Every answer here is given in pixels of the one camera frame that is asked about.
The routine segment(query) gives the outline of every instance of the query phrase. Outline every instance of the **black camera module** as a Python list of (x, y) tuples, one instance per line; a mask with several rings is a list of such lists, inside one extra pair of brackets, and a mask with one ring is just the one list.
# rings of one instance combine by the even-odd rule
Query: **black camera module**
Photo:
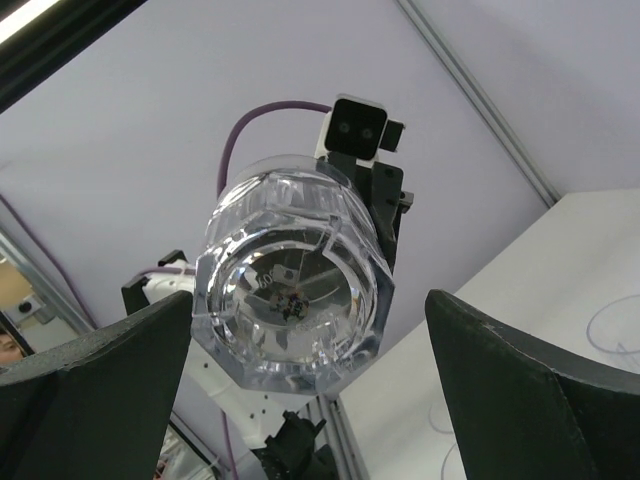
[(324, 146), (329, 152), (371, 160), (376, 156), (387, 120), (387, 112), (380, 106), (339, 98), (331, 113)]

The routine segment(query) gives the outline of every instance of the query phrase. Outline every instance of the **purple cable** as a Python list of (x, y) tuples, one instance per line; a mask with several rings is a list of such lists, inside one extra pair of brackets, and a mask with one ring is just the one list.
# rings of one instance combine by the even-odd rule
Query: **purple cable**
[(220, 159), (220, 166), (218, 167), (218, 196), (227, 186), (227, 176), (229, 175), (229, 163), (231, 161), (231, 152), (233, 147), (240, 136), (240, 132), (254, 120), (265, 113), (276, 112), (278, 110), (310, 110), (312, 112), (329, 113), (331, 107), (322, 105), (320, 103), (305, 102), (303, 100), (284, 100), (282, 102), (273, 102), (262, 105), (261, 107), (254, 108), (250, 112), (246, 113), (231, 129), (227, 142), (224, 145), (222, 151), (222, 158)]
[[(265, 113), (276, 112), (278, 110), (310, 110), (312, 112), (329, 113), (331, 107), (322, 105), (320, 103), (305, 102), (302, 100), (284, 100), (282, 102), (273, 102), (262, 105), (261, 107), (254, 108), (250, 112), (244, 114), (240, 120), (231, 129), (229, 137), (224, 144), (224, 150), (222, 151), (222, 158), (220, 159), (220, 166), (218, 167), (218, 197), (227, 186), (227, 177), (229, 175), (229, 163), (231, 162), (231, 153), (233, 147), (236, 145), (236, 141), (240, 136), (240, 133), (251, 122)], [(229, 456), (229, 463), (231, 464), (231, 474), (233, 480), (239, 480), (238, 470), (236, 467), (236, 461), (233, 458), (233, 449), (231, 448), (231, 437), (229, 436), (229, 422), (227, 421), (227, 414), (222, 412), (222, 426), (224, 428), (224, 442), (227, 447), (227, 455)]]
[(13, 205), (11, 205), (9, 201), (5, 198), (5, 196), (2, 194), (0, 194), (0, 203), (2, 203), (5, 206), (5, 208), (9, 211), (9, 213), (13, 216), (14, 220), (18, 223), (18, 225), (20, 225), (20, 227), (24, 230), (27, 236), (31, 239), (31, 241), (36, 244), (36, 246), (42, 251), (42, 253), (44, 253), (45, 257), (47, 257), (47, 259), (51, 262), (51, 264), (58, 270), (58, 272), (60, 273), (60, 276), (64, 279), (67, 286), (69, 287), (69, 290), (71, 291), (71, 294), (73, 295), (76, 302), (80, 306), (82, 313), (84, 313), (85, 317), (87, 317), (87, 321), (89, 322), (89, 324), (91, 324), (93, 328), (98, 328), (95, 321), (95, 317), (91, 314), (91, 309), (82, 298), (80, 291), (76, 287), (73, 280), (71, 280), (71, 277), (69, 276), (67, 271), (60, 264), (58, 259), (53, 255), (53, 253), (51, 253), (51, 251), (47, 247), (44, 246), (44, 244), (42, 243), (40, 238), (38, 238), (36, 233), (31, 229), (31, 227), (29, 227), (29, 225), (27, 225), (27, 223), (16, 211), (16, 209), (13, 208)]

